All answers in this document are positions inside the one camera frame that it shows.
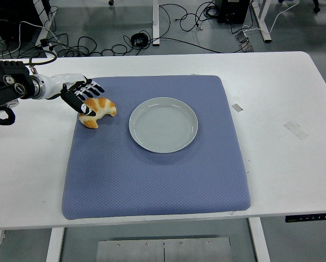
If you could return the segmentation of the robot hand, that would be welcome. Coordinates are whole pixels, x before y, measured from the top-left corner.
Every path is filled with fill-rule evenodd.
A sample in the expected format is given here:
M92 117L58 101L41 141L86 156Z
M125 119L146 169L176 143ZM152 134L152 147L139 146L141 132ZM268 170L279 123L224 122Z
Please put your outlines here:
M104 90L94 80L82 74L61 74L53 77L36 75L35 82L39 85L37 99L53 100L57 97L66 102L76 112L95 116L95 110L85 104L87 98L94 98Z

